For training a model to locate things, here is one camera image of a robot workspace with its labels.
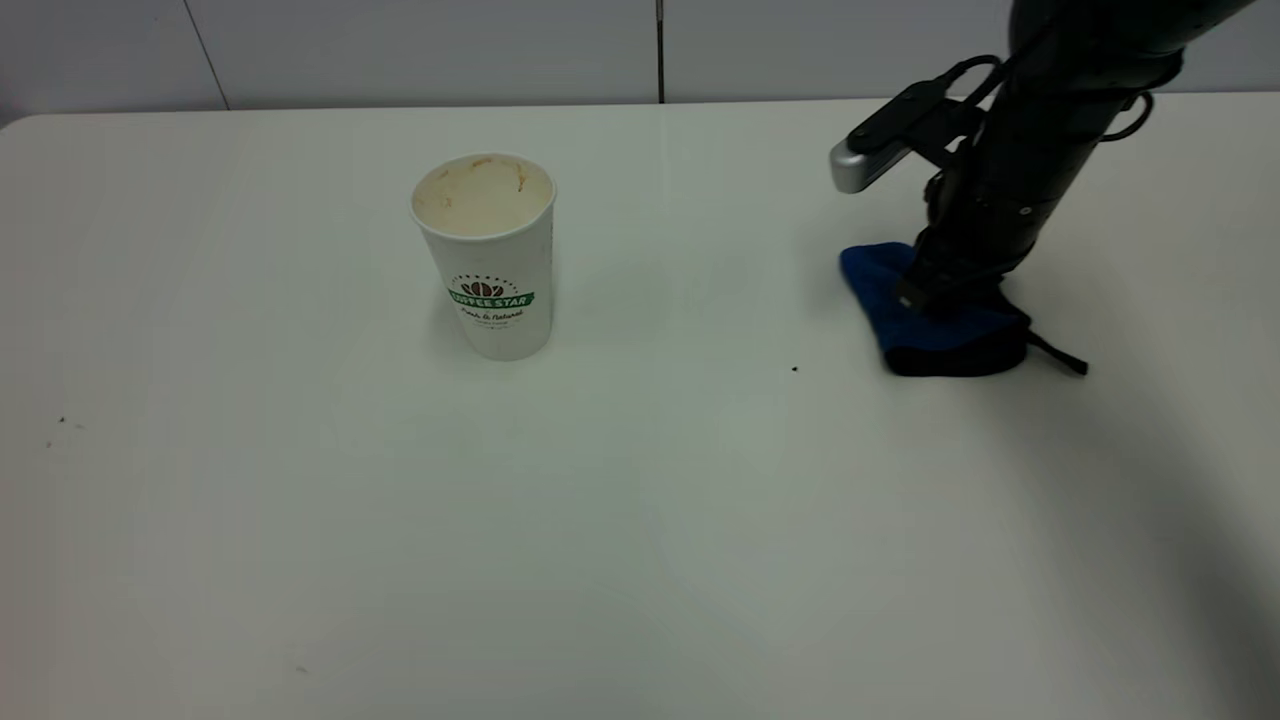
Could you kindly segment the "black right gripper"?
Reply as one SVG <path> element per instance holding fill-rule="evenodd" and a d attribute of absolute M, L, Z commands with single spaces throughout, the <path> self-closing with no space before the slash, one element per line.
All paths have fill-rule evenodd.
<path fill-rule="evenodd" d="M 1004 278 L 1032 251 L 1062 199 L 1062 169 L 969 167 L 941 170 L 925 184 L 927 225 L 895 302 L 911 313 L 1007 314 Z"/>

